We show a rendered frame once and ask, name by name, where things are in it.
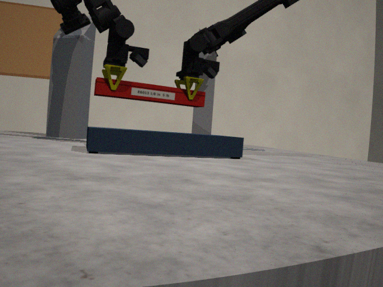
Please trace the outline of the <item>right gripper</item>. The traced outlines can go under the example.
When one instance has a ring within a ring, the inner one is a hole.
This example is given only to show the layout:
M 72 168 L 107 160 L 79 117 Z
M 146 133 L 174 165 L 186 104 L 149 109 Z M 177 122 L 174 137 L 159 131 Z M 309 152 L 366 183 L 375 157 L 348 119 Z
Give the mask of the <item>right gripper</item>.
M 104 60 L 103 66 L 105 66 L 102 70 L 104 78 L 108 77 L 108 81 L 110 84 L 111 90 L 116 90 L 121 79 L 123 78 L 124 73 L 127 70 L 125 64 L 127 63 L 127 59 L 118 58 L 117 56 L 117 44 L 122 42 L 109 42 L 107 45 L 107 56 Z M 111 56 L 111 57 L 110 57 Z M 113 63 L 114 61 L 114 63 Z M 116 64 L 117 63 L 117 64 Z M 121 64 L 121 65 L 120 65 Z M 113 85 L 111 75 L 117 76 L 117 82 Z

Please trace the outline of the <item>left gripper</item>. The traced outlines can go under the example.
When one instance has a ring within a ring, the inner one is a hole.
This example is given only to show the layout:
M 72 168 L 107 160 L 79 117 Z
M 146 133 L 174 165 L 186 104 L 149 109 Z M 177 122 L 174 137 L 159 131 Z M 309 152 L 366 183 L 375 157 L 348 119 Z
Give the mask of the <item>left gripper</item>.
M 179 71 L 176 73 L 176 77 L 179 77 L 180 80 L 175 80 L 175 84 L 177 88 L 181 88 L 180 84 L 183 84 L 186 86 L 186 91 L 188 95 L 189 100 L 193 100 L 195 97 L 198 89 L 203 83 L 203 79 L 198 78 L 200 75 L 203 76 L 203 71 L 196 71 L 192 70 L 193 69 L 193 62 L 194 62 L 194 57 L 198 57 L 195 55 L 185 55 L 183 56 L 183 61 L 182 61 L 182 71 Z M 190 89 L 193 85 L 193 83 L 197 83 L 197 86 L 191 95 Z

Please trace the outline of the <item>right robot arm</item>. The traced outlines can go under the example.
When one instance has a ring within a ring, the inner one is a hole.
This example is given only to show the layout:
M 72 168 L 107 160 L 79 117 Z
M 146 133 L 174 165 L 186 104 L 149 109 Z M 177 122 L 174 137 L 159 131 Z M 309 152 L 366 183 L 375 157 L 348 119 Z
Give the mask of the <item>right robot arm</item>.
M 133 23 L 126 19 L 124 15 L 121 15 L 121 12 L 116 5 L 113 5 L 111 0 L 83 1 L 99 33 L 109 29 L 108 43 L 116 41 L 124 43 L 117 44 L 116 57 L 127 59 L 128 52 L 131 51 L 129 58 L 140 67 L 143 67 L 148 62 L 149 49 L 130 46 L 125 41 L 135 31 Z M 61 23 L 60 27 L 65 35 L 91 24 L 90 19 L 85 14 L 81 14 L 77 8 L 77 5 L 81 2 L 82 0 L 51 0 L 55 10 L 62 15 L 64 23 Z M 99 8 L 100 6 L 102 7 Z

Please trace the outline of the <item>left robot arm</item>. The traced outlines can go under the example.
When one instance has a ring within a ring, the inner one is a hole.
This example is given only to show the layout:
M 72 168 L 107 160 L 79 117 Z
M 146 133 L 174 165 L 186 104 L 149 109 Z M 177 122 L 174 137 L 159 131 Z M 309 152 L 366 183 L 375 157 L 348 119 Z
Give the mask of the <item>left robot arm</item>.
M 283 4 L 287 8 L 297 1 L 299 0 L 258 0 L 228 19 L 217 22 L 208 28 L 205 27 L 195 33 L 188 41 L 184 42 L 183 56 L 199 56 L 200 52 L 204 55 L 213 51 L 216 52 L 227 41 L 231 44 L 245 35 L 245 29 L 250 23 L 275 8 L 278 4 Z M 211 79 L 218 74 L 219 67 L 220 62 L 194 57 L 193 70 L 203 70 L 203 73 Z

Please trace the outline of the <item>white and red box with label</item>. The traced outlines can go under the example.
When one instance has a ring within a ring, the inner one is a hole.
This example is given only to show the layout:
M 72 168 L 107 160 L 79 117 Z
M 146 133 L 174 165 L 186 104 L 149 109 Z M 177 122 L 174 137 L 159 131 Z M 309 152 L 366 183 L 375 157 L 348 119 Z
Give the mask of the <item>white and red box with label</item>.
M 187 91 L 183 88 L 158 86 L 153 84 L 136 83 L 121 80 L 116 90 L 111 90 L 107 78 L 96 78 L 96 94 L 94 96 L 108 95 L 114 98 L 131 100 L 152 100 L 152 102 L 172 105 L 204 107 L 205 92 L 197 91 L 193 100 L 188 99 Z M 107 96 L 104 96 L 107 97 Z M 127 98 L 129 97 L 129 98 Z

